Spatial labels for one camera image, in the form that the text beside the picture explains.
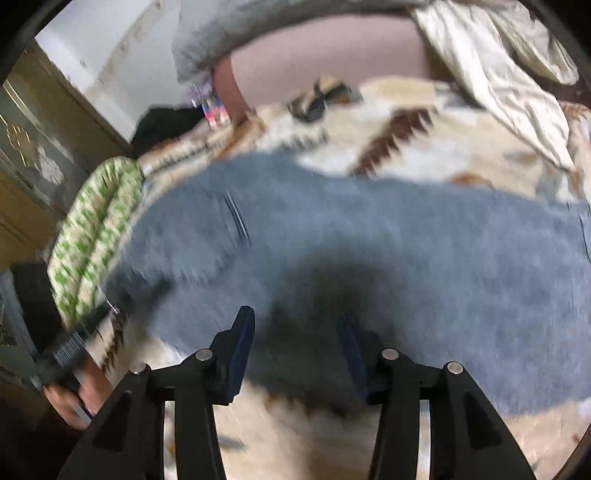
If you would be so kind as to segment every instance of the white wall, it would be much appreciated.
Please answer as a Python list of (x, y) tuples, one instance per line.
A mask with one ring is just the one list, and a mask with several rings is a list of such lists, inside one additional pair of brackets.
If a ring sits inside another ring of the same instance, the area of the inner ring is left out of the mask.
[(150, 105), (179, 105), (171, 52), (180, 0), (73, 0), (37, 36), (50, 60), (126, 139)]

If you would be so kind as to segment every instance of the finger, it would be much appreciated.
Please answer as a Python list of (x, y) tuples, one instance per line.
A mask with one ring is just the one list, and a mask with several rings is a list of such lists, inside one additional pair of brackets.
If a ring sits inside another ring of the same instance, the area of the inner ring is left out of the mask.
[(43, 391), (51, 406), (70, 427), (76, 430), (86, 428), (86, 423), (74, 411), (74, 408), (80, 405), (80, 401), (72, 392), (55, 385), (44, 387)]
[(88, 356), (82, 366), (82, 385), (79, 395), (90, 413), (96, 413), (113, 391), (113, 386), (99, 366)]

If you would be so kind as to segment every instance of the metal screw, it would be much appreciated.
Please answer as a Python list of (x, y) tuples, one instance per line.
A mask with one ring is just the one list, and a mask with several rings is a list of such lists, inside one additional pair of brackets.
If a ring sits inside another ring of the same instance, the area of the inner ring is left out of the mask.
[(396, 360), (400, 356), (400, 353), (393, 348), (385, 348), (382, 350), (382, 356), (384, 357), (384, 360)]
[(461, 374), (464, 371), (464, 367), (457, 362), (449, 362), (447, 364), (447, 369), (454, 375)]
[(144, 362), (136, 362), (131, 365), (131, 368), (129, 369), (134, 375), (139, 375), (144, 370), (146, 370), (146, 364)]
[(195, 354), (195, 358), (197, 360), (201, 360), (202, 362), (209, 360), (211, 357), (213, 357), (213, 352), (209, 348), (197, 350), (197, 353)]

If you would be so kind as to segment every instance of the green patterned pillow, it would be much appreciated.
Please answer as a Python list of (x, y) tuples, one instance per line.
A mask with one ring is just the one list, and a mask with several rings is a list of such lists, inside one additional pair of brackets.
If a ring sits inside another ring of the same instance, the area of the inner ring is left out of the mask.
[(101, 275), (139, 202), (143, 181), (134, 160), (115, 157), (103, 162), (78, 192), (47, 269), (66, 327), (95, 307)]

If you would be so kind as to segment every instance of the cabinet door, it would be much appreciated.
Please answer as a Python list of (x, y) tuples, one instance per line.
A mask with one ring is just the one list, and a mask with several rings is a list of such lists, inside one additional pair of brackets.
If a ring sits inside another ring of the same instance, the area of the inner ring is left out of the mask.
[(56, 231), (57, 218), (0, 171), (0, 271), (34, 258)]

